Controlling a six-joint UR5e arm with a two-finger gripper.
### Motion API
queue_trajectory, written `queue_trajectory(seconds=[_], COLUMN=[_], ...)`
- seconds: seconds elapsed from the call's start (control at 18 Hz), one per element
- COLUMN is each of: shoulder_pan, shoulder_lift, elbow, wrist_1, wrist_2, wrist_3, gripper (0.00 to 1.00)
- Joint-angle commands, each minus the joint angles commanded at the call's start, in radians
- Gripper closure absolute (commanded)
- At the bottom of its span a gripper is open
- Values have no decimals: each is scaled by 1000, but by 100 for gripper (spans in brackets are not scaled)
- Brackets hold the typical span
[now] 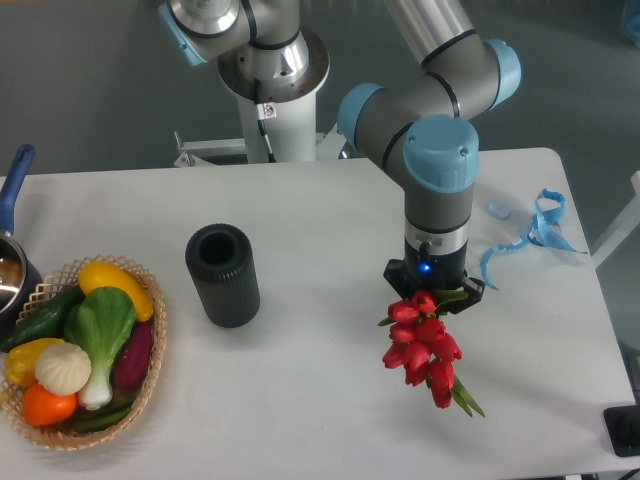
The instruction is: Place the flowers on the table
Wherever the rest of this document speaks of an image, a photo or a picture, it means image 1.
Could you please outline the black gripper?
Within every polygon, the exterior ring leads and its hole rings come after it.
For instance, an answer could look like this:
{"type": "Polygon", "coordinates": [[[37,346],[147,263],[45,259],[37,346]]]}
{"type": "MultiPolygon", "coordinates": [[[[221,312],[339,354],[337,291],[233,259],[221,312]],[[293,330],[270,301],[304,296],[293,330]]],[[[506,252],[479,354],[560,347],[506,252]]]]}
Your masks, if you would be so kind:
{"type": "Polygon", "coordinates": [[[463,236],[454,238],[452,245],[437,244],[444,239],[406,233],[404,257],[389,260],[383,276],[402,299],[425,291],[441,304],[440,313],[457,314],[482,300],[485,283],[466,272],[468,239],[463,236]]]}

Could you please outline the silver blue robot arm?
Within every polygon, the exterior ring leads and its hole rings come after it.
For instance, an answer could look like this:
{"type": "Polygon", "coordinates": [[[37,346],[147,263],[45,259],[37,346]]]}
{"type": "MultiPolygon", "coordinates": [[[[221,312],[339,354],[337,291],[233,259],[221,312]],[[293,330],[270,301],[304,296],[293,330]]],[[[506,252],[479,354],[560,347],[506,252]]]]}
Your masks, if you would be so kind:
{"type": "MultiPolygon", "coordinates": [[[[521,66],[505,42],[477,35],[457,1],[387,7],[420,76],[397,92],[354,87],[337,128],[404,193],[404,256],[387,264],[385,279],[404,299],[429,291],[440,312],[458,313],[479,303],[486,286],[465,270],[479,173],[471,119],[516,92],[521,66]]],[[[298,2],[164,1],[158,11],[190,64],[216,63],[237,99],[249,162],[315,158],[316,94],[330,61],[302,26],[298,2]]]]}

